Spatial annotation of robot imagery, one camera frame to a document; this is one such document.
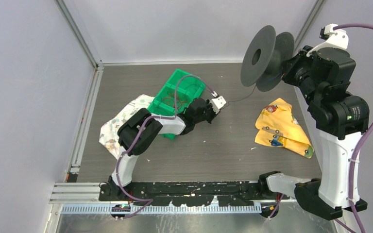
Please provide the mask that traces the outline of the white patterned cloth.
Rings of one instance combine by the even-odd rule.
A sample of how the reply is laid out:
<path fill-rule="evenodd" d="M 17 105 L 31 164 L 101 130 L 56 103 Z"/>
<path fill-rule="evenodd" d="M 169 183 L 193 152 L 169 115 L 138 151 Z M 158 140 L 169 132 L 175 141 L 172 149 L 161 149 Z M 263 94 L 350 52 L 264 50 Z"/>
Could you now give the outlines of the white patterned cloth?
<path fill-rule="evenodd" d="M 99 143 L 103 145 L 109 153 L 118 159 L 120 155 L 120 145 L 118 143 L 119 128 L 129 120 L 141 108 L 148 108 L 154 97 L 142 94 L 129 102 L 115 117 L 102 125 L 100 129 Z"/>

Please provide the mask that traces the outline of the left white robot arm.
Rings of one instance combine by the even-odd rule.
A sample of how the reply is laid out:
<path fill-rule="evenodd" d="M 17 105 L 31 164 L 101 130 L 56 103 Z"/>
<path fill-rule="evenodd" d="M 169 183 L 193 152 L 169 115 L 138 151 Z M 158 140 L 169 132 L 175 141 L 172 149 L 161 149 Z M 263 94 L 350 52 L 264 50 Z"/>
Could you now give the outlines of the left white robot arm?
<path fill-rule="evenodd" d="M 129 103 L 101 128 L 99 142 L 119 161 L 111 174 L 114 184 L 111 195 L 118 201 L 129 197 L 127 185 L 132 181 L 138 156 L 159 134 L 188 134 L 200 122 L 211 123 L 226 104 L 222 96 L 211 100 L 195 98 L 178 114 L 162 116 L 141 107 L 140 103 L 145 98 L 140 96 Z"/>

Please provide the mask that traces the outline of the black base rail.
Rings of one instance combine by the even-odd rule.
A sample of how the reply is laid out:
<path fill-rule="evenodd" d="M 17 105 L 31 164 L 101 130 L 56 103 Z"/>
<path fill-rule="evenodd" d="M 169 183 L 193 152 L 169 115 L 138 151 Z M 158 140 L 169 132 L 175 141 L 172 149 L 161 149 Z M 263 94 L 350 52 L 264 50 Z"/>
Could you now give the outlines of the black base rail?
<path fill-rule="evenodd" d="M 152 199 L 151 206 L 176 207 L 186 205 L 209 206 L 218 201 L 219 206 L 250 206 L 253 200 L 277 201 L 280 195 L 263 191 L 256 182 L 132 182 L 124 187 L 127 196 L 113 181 L 100 184 L 100 201 L 127 201 L 136 206 Z"/>

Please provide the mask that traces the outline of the black cable spool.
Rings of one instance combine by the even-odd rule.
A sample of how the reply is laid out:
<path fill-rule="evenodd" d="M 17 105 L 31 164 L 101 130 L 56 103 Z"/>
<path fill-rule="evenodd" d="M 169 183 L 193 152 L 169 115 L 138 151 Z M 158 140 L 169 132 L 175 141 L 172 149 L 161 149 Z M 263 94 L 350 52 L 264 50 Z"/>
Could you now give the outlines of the black cable spool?
<path fill-rule="evenodd" d="M 244 55 L 240 81 L 245 87 L 256 85 L 268 92 L 281 82 L 283 62 L 292 58 L 294 36 L 290 32 L 276 34 L 273 26 L 260 29 L 250 42 Z"/>

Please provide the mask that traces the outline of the yellow printed cloth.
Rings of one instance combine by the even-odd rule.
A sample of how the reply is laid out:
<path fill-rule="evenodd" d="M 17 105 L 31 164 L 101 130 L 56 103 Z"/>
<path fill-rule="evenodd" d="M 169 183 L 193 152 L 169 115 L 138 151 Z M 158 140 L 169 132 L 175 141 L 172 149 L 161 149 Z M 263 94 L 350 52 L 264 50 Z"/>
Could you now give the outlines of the yellow printed cloth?
<path fill-rule="evenodd" d="M 262 109 L 255 121 L 255 128 L 259 130 L 255 143 L 286 148 L 308 159 L 314 153 L 306 133 L 292 114 L 292 105 L 282 98 L 277 98 Z"/>

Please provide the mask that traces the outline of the green three-compartment bin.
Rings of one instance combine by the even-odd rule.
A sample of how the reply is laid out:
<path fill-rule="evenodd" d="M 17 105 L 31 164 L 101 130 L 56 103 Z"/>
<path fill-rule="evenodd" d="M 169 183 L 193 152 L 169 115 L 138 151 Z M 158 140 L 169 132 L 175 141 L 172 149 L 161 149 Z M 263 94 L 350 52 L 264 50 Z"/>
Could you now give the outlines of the green three-compartment bin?
<path fill-rule="evenodd" d="M 172 117 L 175 114 L 174 106 L 180 113 L 195 98 L 200 97 L 206 89 L 206 85 L 201 80 L 187 77 L 178 84 L 179 80 L 188 74 L 186 71 L 176 69 L 147 108 L 149 112 Z"/>

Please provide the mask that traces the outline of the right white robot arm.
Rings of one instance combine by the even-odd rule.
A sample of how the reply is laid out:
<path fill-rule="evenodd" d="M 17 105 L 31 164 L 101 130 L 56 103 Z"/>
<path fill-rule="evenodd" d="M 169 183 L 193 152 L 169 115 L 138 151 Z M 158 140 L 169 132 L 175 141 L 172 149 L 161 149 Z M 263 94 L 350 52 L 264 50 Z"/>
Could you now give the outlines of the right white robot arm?
<path fill-rule="evenodd" d="M 322 176 L 303 179 L 272 171 L 259 176 L 258 194 L 271 199 L 276 193 L 295 198 L 303 210 L 326 220 L 343 211 L 363 211 L 367 202 L 357 190 L 359 140 L 368 129 L 367 102 L 348 92 L 356 62 L 338 48 L 303 47 L 283 62 L 282 81 L 298 87 L 316 122 L 320 136 Z"/>

